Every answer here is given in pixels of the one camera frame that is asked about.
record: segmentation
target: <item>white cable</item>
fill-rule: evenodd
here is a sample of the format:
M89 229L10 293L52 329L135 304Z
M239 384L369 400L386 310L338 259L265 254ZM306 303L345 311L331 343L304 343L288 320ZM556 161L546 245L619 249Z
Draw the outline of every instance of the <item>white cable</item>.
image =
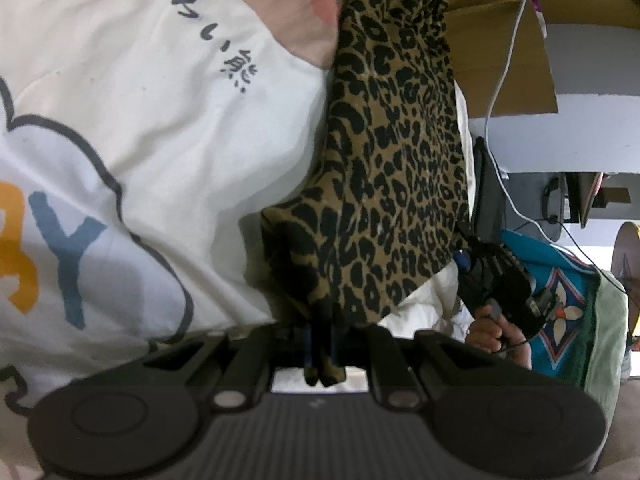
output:
M523 220L526 220L527 222L531 222L533 225L535 225L540 231L540 234L542 234L543 237L545 237L545 240L548 241L550 244L553 244L554 241L545 234L545 232L543 231L542 227L540 227L540 224L538 222L524 216L516 208L515 204L513 203L513 200L511 199L511 195L509 195L509 192L507 191L507 188L505 187L504 182L502 181L502 176L500 175L500 168L498 168L498 163L495 161L494 154L491 152L491 145L489 144L489 119L491 118L491 114L494 111L494 105L496 100L498 99L498 94L500 94L500 90L502 89L504 80L507 77L507 73L509 72L509 66L511 65L511 56L513 55L513 47L516 43L518 28L520 27L520 21L522 20L522 15L524 14L524 10L526 7L527 7L527 0L522 0L520 3L520 9L518 10L518 17L516 18L516 21L513 25L513 32L511 33L511 44L509 45L507 63L504 66L504 71L502 72L502 76L500 76L500 80L498 81L498 84L495 86L494 94L491 97L491 101L489 101L489 108L486 112L486 117L484 118L484 142L486 143L486 150L489 153L489 158L491 159L491 162L494 165L495 173L498 176L498 182L500 183L500 187L502 188L502 191L507 197L507 200L509 201L511 208L513 209L513 212L516 213L516 215L518 215Z

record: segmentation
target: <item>finger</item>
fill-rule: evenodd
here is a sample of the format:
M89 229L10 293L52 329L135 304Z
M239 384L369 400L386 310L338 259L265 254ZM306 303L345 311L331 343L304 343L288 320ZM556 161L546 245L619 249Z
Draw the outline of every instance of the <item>finger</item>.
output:
M466 336L465 342L468 345L478 347L489 352L499 352L502 344L497 339L485 332L475 332Z
M491 317L491 313L493 311L493 307L491 305L485 305L480 308L476 308L474 312L474 317L476 319L481 319L483 317Z
M484 319L476 319L469 327L469 333L484 332L494 339L499 339L502 336L502 329L491 318L485 317Z
M507 341L509 341L509 344L515 345L527 340L527 338L524 337L522 330L514 324L509 323L502 314L498 317L497 323L502 330L502 334L507 338Z

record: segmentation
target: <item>leopard print fabric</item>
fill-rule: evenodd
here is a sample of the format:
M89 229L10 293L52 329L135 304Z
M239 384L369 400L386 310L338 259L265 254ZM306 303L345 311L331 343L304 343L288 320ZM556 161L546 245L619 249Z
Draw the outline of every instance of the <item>leopard print fabric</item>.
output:
M447 265L468 216L446 0L346 0L324 149L262 212L265 254L307 319L375 322Z

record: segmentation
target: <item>person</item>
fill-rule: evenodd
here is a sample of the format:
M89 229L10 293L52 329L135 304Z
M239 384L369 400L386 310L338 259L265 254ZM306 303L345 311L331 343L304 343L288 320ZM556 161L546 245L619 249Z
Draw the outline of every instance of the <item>person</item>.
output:
M509 323L502 313L494 319L492 310L491 305L476 310L465 343L491 354L500 351L500 338L505 338L507 345L518 345L507 350L506 359L531 370L531 346L524 343L526 338L522 330Z

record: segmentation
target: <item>black outline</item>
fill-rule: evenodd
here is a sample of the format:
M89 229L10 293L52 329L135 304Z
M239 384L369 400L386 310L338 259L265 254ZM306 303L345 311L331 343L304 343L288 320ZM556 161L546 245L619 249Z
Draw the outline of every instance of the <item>black outline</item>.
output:
M182 293L184 295L184 313L182 315L180 325L178 325L178 329L176 330L174 335L165 340L158 340L165 344L174 344L180 341L184 337L189 325L191 324L191 321L193 320L193 298L182 284L180 278L178 278L174 270L171 268L168 261L165 260L164 257L154 248L149 247L147 244L145 244L140 236L130 231L122 221L122 186L113 177L113 175L109 173L107 168L105 168L104 164L100 160L100 156L80 134L78 134L75 130L69 128L68 126L65 126L64 124L34 114L27 114L14 118L14 101L12 99L9 87L7 86L2 76L0 76L0 100L2 100L2 104L4 105L4 112L6 114L6 129L8 133L12 130L15 130L16 128L19 128L20 126L32 125L46 128L48 130L51 130L52 132L59 134L62 137L65 137L66 139L74 143L78 147L78 149L84 153L104 185L107 188L111 189L116 195L116 215L118 216L118 220L120 221L120 223L129 233L129 236L131 237L133 243L145 250L156 262L158 262L162 266L162 268L164 268L175 279L175 281L178 282L178 285L180 285L180 288L182 289ZM151 351L153 344L155 343L149 342ZM2 381L2 378L5 377L14 378L16 383L18 383L18 390L16 392L11 392L6 396L5 401L7 407L13 412L18 413L19 415L27 414L29 409L20 406L20 404L17 404L15 402L17 399L20 399L21 397L26 395L26 382L13 365L9 365L5 368L0 368L0 381Z

